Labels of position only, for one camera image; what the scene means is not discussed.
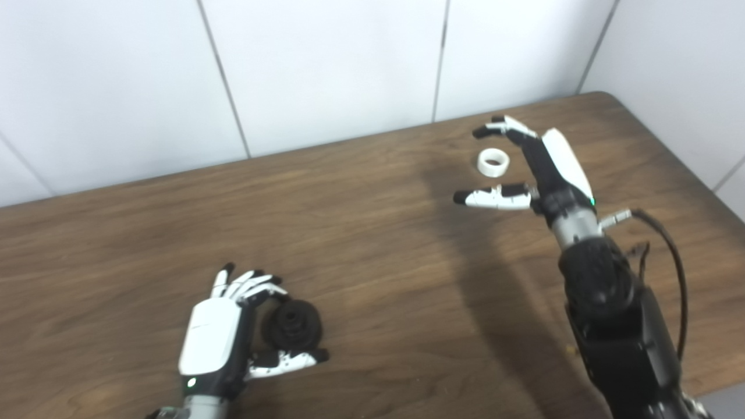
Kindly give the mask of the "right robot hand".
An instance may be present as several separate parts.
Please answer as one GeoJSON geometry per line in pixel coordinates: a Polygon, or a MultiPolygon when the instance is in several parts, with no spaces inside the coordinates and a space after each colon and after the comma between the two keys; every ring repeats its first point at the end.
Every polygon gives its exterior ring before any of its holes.
{"type": "Polygon", "coordinates": [[[453,196],[455,204],[501,211],[531,209],[543,216],[548,226],[572,210],[597,211],[588,178],[566,137],[556,128],[538,134],[510,116],[493,116],[491,122],[474,129],[473,136],[477,140],[508,138],[524,155],[535,186],[511,183],[459,190],[453,196]]]}

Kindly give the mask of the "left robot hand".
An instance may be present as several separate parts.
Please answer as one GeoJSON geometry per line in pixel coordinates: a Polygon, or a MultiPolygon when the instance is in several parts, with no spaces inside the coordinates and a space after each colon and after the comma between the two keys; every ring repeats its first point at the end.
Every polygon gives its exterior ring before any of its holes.
{"type": "Polygon", "coordinates": [[[178,362],[184,397],[234,400],[250,380],[330,358],[311,303],[291,297],[278,276],[252,270],[232,278],[234,268],[224,265],[192,308],[178,362]]]}

